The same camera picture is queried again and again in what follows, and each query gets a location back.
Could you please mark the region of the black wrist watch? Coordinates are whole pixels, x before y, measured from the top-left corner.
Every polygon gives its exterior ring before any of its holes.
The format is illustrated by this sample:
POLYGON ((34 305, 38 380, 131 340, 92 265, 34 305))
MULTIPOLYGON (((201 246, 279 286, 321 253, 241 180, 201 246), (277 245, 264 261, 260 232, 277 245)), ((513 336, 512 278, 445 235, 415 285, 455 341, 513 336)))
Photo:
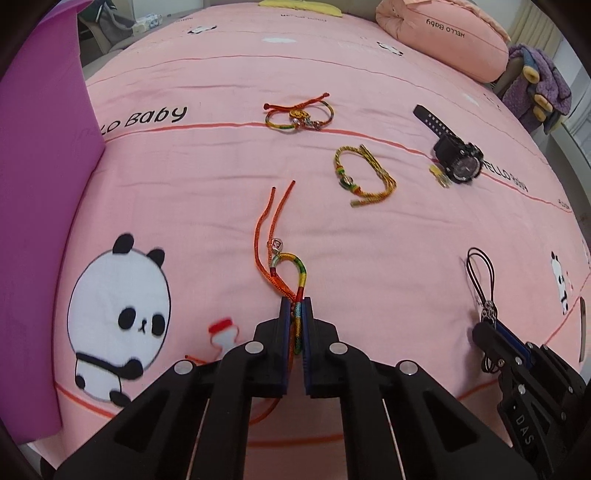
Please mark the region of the black wrist watch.
POLYGON ((484 154, 478 146, 462 140, 425 106, 416 105, 413 113, 438 137, 433 152, 444 173, 452 182, 467 184, 481 174, 484 154))

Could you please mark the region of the black remote device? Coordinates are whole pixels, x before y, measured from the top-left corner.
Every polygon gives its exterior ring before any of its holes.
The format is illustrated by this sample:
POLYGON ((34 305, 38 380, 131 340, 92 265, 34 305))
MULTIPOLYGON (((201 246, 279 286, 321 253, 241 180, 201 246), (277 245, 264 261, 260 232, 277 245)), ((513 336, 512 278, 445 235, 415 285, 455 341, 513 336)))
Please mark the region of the black remote device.
POLYGON ((586 356, 586 338, 587 338, 587 308, 586 301, 581 296, 579 297, 579 313, 580 313, 580 349, 579 349, 579 363, 585 361, 586 356))

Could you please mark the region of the pink bed sheet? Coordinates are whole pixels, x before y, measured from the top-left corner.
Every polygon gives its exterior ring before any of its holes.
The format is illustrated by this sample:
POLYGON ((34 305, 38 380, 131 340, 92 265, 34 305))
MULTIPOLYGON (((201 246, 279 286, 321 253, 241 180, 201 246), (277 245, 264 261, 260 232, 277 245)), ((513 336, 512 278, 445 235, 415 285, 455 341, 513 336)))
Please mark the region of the pink bed sheet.
POLYGON ((485 87, 352 17, 211 7, 89 78, 106 148, 81 200, 54 315, 61 431, 52 465, 117 412, 76 352, 139 357, 137 396, 178 360, 221 358, 276 316, 259 273, 276 237, 304 261, 315 316, 385 364, 419 363, 496 433, 467 251, 497 275, 501 320, 579 367, 589 253, 532 137, 485 87), (472 182, 431 174, 423 105, 484 154, 472 182))

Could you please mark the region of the purple blanket with plush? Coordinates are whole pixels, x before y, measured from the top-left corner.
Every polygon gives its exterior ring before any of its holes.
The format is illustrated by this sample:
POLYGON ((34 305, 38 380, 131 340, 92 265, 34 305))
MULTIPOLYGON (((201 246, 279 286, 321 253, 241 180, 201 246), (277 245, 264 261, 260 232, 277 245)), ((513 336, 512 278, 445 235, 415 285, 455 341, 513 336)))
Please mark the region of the purple blanket with plush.
POLYGON ((572 106, 570 86, 553 60, 524 44, 509 47, 507 68, 494 92, 528 133, 542 127, 549 135, 572 106))

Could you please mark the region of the purple plastic basin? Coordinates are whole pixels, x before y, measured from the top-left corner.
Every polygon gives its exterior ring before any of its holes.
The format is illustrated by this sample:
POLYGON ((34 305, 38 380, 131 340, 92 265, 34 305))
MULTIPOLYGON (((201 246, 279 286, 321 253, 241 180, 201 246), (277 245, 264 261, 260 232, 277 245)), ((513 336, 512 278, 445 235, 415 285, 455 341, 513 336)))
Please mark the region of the purple plastic basin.
POLYGON ((105 143, 79 58, 84 1, 59 2, 1 80, 1 421, 28 443, 61 427, 53 309, 76 210, 105 143))

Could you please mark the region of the pink folded quilt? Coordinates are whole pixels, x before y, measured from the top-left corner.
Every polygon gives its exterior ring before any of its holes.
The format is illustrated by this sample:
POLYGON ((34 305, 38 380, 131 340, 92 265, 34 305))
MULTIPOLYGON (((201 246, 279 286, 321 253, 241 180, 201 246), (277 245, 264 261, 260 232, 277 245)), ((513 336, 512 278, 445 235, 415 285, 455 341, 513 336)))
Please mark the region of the pink folded quilt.
POLYGON ((394 39, 480 82, 501 76, 510 37, 469 1, 382 1, 376 21, 394 39))

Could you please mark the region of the yellow small pillow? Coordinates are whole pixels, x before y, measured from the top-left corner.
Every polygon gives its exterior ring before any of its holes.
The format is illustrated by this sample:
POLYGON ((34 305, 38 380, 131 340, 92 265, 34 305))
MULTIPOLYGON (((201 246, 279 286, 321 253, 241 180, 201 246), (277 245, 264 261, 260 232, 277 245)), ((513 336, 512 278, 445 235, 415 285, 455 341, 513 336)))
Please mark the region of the yellow small pillow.
POLYGON ((297 11, 314 12, 335 18, 342 18, 342 10, 329 3, 304 0, 263 0, 260 7, 284 8, 297 11))

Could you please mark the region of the white tissue pack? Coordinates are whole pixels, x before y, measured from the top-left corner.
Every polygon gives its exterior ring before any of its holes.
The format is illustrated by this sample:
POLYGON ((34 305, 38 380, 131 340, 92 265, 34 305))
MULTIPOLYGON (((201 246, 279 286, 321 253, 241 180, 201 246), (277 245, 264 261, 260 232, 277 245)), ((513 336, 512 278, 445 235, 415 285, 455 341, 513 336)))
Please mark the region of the white tissue pack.
POLYGON ((150 13, 135 20, 132 26, 134 36, 146 33, 159 27, 163 22, 163 17, 160 14, 150 13))

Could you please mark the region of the beige far chair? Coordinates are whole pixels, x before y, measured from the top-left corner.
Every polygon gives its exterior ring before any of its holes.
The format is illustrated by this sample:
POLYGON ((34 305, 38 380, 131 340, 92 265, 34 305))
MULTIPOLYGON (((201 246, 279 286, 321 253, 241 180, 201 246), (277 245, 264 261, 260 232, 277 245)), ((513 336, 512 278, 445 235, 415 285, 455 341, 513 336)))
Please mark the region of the beige far chair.
POLYGON ((133 36, 131 1, 92 1, 78 14, 78 20, 92 34, 102 54, 133 36))

